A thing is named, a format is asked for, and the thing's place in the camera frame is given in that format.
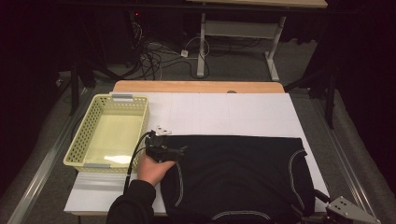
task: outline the human hand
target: human hand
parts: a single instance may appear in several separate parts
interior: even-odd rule
[[[156,162],[146,155],[146,150],[143,150],[137,168],[137,179],[147,181],[152,186],[156,186],[163,179],[166,172],[175,164],[175,161]]]

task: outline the folded black cloth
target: folded black cloth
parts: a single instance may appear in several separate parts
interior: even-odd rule
[[[188,146],[161,182],[174,223],[296,223],[315,210],[300,138],[173,135]]]

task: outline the person's arm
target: person's arm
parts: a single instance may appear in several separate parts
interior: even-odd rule
[[[154,216],[151,206],[156,193],[154,186],[174,164],[174,161],[158,163],[143,152],[137,169],[137,180],[131,181],[126,193],[111,204],[106,223],[151,223]]]

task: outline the yellow plastic basket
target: yellow plastic basket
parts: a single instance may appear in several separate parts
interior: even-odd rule
[[[127,173],[136,144],[147,129],[149,101],[98,94],[91,101],[64,164],[84,172]],[[139,155],[134,160],[134,170]]]

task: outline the black garment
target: black garment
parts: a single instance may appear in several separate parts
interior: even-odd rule
[[[174,223],[296,223],[314,213],[300,138],[169,136],[168,146],[188,146],[161,182]]]
[[[148,224],[152,222],[155,188],[146,181],[133,180],[124,195],[111,204],[107,224]]]

